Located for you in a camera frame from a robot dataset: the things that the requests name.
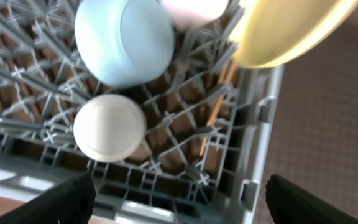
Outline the wooden chopstick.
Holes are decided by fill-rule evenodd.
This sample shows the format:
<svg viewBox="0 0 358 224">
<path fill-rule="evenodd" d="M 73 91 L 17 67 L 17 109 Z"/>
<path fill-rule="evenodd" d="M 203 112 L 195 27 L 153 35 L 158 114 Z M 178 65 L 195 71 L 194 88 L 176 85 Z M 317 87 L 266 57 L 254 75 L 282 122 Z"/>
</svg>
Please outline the wooden chopstick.
<svg viewBox="0 0 358 224">
<path fill-rule="evenodd" d="M 229 70 L 225 76 L 225 79 L 224 79 L 224 83 L 225 84 L 231 84 L 232 83 L 232 79 L 234 77 L 234 74 L 237 70 L 237 63 L 236 62 L 233 62 L 231 63 L 230 67 L 229 67 Z"/>
<path fill-rule="evenodd" d="M 229 66 L 229 62 L 226 62 L 223 65 L 223 67 L 220 71 L 220 74 L 218 76 L 218 84 L 221 84 L 224 82 L 228 66 Z M 211 113 L 209 115 L 209 119 L 207 120 L 207 123 L 206 123 L 207 126 L 211 126 L 213 124 L 214 120 L 216 119 L 216 117 L 218 116 L 222 101 L 223 101 L 223 98 L 221 96 L 216 100 L 214 106 L 212 107 Z M 206 141 L 207 141 L 207 137 L 203 138 L 203 140 L 201 142 L 201 148 L 200 148 L 200 153 L 199 153 L 200 157 L 202 157 L 204 154 L 204 150 L 206 147 Z"/>
</svg>

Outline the white cup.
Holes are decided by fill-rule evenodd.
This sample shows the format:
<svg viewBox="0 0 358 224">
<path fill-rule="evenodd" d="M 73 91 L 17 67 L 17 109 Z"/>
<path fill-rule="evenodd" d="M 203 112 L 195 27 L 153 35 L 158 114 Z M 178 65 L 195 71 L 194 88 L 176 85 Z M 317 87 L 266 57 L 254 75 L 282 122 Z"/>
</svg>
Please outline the white cup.
<svg viewBox="0 0 358 224">
<path fill-rule="evenodd" d="M 99 162 L 116 162 L 133 154 L 145 138 L 147 122 L 130 98 L 99 95 L 77 112 L 73 137 L 80 151 Z"/>
</svg>

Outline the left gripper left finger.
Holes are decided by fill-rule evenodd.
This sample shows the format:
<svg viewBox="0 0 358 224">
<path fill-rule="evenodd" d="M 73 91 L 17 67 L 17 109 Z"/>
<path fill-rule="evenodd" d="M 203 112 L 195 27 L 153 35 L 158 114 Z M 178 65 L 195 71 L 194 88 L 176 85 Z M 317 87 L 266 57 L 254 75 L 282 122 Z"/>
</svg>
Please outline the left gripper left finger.
<svg viewBox="0 0 358 224">
<path fill-rule="evenodd" d="M 93 180 L 84 173 L 1 215 L 0 224 L 87 224 L 95 198 Z"/>
</svg>

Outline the yellow plate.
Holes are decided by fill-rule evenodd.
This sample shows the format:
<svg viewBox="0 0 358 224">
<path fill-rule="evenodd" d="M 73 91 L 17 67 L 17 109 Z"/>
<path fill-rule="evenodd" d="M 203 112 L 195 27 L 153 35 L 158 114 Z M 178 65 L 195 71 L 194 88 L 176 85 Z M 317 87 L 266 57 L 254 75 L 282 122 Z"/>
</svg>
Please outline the yellow plate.
<svg viewBox="0 0 358 224">
<path fill-rule="evenodd" d="M 287 63 L 323 41 L 356 9 L 358 0 L 240 0 L 229 34 L 232 59 L 245 68 Z"/>
</svg>

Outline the pink white bowl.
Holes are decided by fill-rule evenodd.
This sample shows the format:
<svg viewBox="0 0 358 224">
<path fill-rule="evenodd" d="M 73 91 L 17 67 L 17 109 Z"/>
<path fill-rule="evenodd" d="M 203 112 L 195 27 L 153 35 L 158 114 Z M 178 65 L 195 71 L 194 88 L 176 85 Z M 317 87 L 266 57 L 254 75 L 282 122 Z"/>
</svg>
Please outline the pink white bowl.
<svg viewBox="0 0 358 224">
<path fill-rule="evenodd" d="M 193 30 L 219 18 L 229 0 L 159 0 L 159 3 L 178 30 Z"/>
</svg>

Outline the light blue bowl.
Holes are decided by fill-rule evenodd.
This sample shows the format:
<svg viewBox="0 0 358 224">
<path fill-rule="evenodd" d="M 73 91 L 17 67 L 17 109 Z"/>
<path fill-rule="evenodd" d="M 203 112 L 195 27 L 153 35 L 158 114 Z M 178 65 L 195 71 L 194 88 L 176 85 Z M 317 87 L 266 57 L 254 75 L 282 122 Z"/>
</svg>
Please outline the light blue bowl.
<svg viewBox="0 0 358 224">
<path fill-rule="evenodd" d="M 75 40 L 87 69 L 113 88 L 161 76 L 174 53 L 174 32 L 156 0 L 82 0 Z"/>
</svg>

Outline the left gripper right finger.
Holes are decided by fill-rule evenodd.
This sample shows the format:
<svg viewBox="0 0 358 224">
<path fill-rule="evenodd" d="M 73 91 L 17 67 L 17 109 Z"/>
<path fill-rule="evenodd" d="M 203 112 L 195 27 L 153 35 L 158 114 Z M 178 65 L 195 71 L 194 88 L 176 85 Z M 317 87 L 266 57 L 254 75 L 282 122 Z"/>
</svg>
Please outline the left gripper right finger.
<svg viewBox="0 0 358 224">
<path fill-rule="evenodd" d="M 275 224 L 358 224 L 358 219 L 278 174 L 267 181 L 265 201 Z"/>
</svg>

